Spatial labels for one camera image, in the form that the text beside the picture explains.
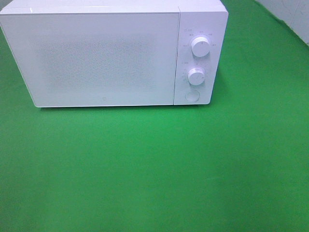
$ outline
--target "power level knob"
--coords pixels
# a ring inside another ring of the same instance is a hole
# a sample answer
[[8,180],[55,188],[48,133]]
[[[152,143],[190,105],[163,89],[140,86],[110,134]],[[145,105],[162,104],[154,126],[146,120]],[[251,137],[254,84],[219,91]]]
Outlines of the power level knob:
[[206,37],[200,36],[192,41],[191,48],[196,57],[204,57],[209,53],[211,44]]
[[191,69],[188,73],[189,83],[198,86],[205,81],[205,71],[201,68]]

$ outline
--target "microwave door window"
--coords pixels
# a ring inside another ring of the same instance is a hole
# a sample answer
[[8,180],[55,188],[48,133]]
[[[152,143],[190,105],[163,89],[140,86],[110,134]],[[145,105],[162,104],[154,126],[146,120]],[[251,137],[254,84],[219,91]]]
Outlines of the microwave door window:
[[178,13],[4,20],[36,106],[173,104]]

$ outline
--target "microwave oven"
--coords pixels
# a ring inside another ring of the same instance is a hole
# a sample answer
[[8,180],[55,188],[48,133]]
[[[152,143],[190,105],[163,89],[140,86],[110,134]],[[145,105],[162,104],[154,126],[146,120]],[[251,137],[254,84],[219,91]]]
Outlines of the microwave oven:
[[219,0],[13,0],[0,12],[37,107],[208,104]]

